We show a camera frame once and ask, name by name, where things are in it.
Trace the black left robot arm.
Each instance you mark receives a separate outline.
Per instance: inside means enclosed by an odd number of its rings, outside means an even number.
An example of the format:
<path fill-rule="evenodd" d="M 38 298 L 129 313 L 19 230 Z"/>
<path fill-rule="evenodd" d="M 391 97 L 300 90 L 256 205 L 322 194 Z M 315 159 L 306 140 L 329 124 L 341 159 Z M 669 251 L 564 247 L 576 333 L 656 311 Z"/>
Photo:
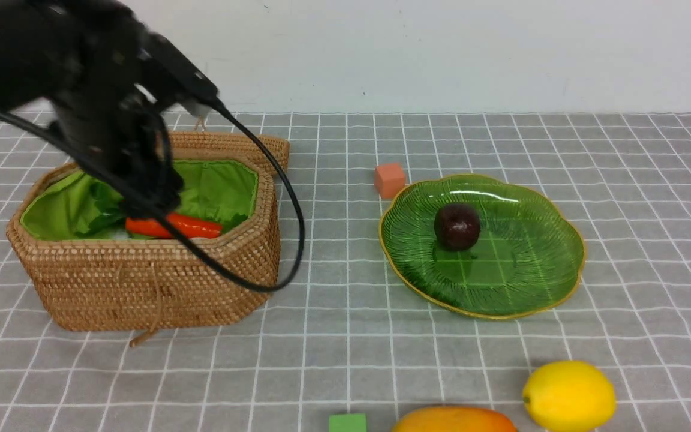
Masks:
<path fill-rule="evenodd" d="M 30 127 L 88 174 L 113 178 L 123 209 L 152 218 L 180 205 L 161 109 L 140 90 L 151 34 L 117 1 L 0 1 L 0 114 L 46 99 L 48 128 Z"/>

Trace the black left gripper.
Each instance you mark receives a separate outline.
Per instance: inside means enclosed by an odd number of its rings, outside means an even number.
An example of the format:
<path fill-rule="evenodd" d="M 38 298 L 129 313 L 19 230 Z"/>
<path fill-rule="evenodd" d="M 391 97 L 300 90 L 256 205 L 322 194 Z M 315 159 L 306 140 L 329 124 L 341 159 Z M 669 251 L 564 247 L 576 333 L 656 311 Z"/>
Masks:
<path fill-rule="evenodd" d="M 50 131 L 164 214 L 180 204 L 183 179 L 161 113 L 137 85 L 81 88 L 49 97 Z"/>

